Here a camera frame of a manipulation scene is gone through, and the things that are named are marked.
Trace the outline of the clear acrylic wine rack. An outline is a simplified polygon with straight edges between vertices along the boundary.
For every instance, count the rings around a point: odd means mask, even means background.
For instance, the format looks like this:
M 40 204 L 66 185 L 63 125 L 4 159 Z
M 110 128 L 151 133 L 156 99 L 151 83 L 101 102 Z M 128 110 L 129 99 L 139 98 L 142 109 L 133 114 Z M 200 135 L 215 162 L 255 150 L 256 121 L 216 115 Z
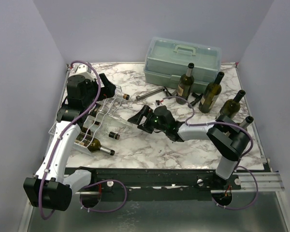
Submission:
M 83 127 L 81 127 L 80 134 L 77 136 L 75 142 L 72 145 L 72 150 L 77 150 L 82 154 L 93 156 L 94 152 L 102 152 L 107 155 L 113 156 L 115 151 L 101 145 L 100 140 L 104 136 L 111 134 L 115 139 L 119 139 L 119 134 L 111 132 L 106 128 L 107 117 L 111 116 L 110 113 L 102 119 L 95 119 L 92 116 L 88 116 L 85 120 Z

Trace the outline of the clear glass wine bottle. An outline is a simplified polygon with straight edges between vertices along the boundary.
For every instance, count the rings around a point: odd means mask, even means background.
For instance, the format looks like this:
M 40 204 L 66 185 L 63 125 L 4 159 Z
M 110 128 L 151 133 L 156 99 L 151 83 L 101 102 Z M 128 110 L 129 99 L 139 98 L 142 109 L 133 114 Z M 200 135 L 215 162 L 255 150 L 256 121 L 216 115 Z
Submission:
M 137 126 L 129 123 L 127 120 L 120 117 L 117 113 L 111 111 L 107 106 L 96 104 L 96 106 L 90 111 L 89 115 L 99 122 L 103 122 L 105 125 L 128 127 L 136 129 Z

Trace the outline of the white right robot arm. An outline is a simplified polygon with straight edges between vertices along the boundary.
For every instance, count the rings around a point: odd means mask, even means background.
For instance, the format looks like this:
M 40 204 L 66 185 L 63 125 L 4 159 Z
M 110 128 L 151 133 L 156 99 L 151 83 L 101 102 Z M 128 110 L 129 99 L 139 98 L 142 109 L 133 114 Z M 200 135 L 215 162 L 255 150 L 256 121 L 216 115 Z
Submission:
M 246 131 L 254 121 L 247 116 L 237 124 L 227 116 L 219 116 L 217 120 L 207 123 L 188 124 L 175 120 L 166 106 L 151 109 L 148 105 L 128 119 L 129 123 L 147 133 L 163 132 L 173 142 L 190 140 L 210 140 L 222 155 L 213 176 L 213 185 L 224 189 L 230 184 L 230 176 L 244 155 L 246 146 L 253 147 L 253 139 Z

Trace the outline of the dark green labelled wine bottle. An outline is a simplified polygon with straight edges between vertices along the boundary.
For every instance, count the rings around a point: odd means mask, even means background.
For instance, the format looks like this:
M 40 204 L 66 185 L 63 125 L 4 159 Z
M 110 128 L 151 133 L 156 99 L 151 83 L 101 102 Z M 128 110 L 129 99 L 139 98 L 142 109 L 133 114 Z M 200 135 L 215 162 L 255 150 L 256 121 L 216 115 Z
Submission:
M 193 68 L 194 63 L 189 63 L 186 73 L 183 74 L 179 80 L 176 93 L 176 96 L 178 96 L 176 102 L 178 104 L 184 104 L 184 100 L 187 100 L 190 95 L 191 88 L 194 84 L 194 77 L 192 75 Z

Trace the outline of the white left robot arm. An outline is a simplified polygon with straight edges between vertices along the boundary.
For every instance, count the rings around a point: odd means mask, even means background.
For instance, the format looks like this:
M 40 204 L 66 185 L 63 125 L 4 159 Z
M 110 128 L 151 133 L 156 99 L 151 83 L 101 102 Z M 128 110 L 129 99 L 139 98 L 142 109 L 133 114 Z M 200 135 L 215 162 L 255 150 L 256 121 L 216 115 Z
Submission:
M 72 196 L 81 188 L 92 191 L 97 178 L 90 171 L 78 170 L 65 177 L 71 149 L 87 119 L 93 102 L 115 95 L 116 86 L 104 73 L 99 74 L 103 87 L 84 74 L 68 78 L 67 97 L 57 112 L 56 129 L 42 165 L 34 175 L 25 179 L 23 188 L 34 207 L 65 211 Z

